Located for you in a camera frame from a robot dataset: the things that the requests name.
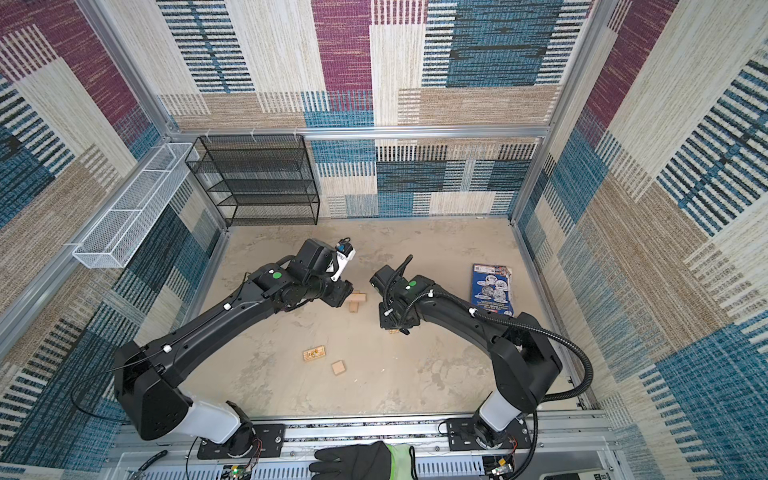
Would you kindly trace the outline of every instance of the white joint cover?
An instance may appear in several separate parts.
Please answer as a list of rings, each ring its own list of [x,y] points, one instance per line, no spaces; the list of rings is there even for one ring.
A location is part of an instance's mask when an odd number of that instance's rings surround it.
[[[331,276],[331,280],[336,282],[339,278],[341,278],[341,273],[344,271],[344,267],[346,267],[346,264],[348,264],[353,258],[355,258],[355,249],[352,249],[348,256],[339,251],[336,251],[336,261],[339,262],[339,269],[333,274],[333,276]]]
[[[240,417],[226,403],[213,403],[192,396],[192,406],[171,433],[186,433],[224,443],[240,427]]]
[[[509,422],[518,415],[520,410],[510,405],[498,390],[494,390],[480,406],[480,418],[496,432],[506,429]]]

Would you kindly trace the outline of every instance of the blue book cover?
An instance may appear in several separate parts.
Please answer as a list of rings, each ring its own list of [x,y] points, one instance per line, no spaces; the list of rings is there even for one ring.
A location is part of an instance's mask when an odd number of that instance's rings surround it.
[[[472,301],[491,312],[513,316],[511,296],[509,294],[509,270],[501,265],[472,266]]]

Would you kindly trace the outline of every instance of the white wire mesh basket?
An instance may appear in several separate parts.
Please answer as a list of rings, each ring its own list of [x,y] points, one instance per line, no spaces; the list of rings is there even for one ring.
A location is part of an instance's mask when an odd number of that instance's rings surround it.
[[[197,159],[191,148],[191,143],[160,148],[72,255],[87,268],[125,268],[187,177],[187,153]]]

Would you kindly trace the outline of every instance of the black wire mesh shelf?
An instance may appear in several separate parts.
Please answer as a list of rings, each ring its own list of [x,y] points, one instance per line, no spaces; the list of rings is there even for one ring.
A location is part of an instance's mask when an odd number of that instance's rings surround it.
[[[187,166],[227,226],[317,225],[320,197],[300,135],[199,137]]]

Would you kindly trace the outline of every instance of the patterned carpet wall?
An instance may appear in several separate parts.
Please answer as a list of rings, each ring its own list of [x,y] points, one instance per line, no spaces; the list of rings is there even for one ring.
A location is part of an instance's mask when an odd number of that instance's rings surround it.
[[[72,0],[0,2],[0,312],[158,139]]]
[[[79,266],[3,359],[0,478],[95,478],[103,466],[118,425],[77,412],[68,394],[111,368],[123,343],[144,344],[182,323],[220,235],[189,181],[124,270]],[[79,398],[91,412],[124,418],[111,376]]]
[[[511,212],[538,138],[307,142],[331,218]]]
[[[102,3],[182,130],[546,124],[591,10],[591,0]]]
[[[768,472],[768,2],[621,0],[519,226],[636,478]]]
[[[0,2],[0,312],[159,140],[73,1]],[[76,379],[184,318],[219,236],[185,183],[125,270],[74,274],[0,360],[0,478],[89,478],[115,426]],[[108,377],[82,402],[120,416]]]

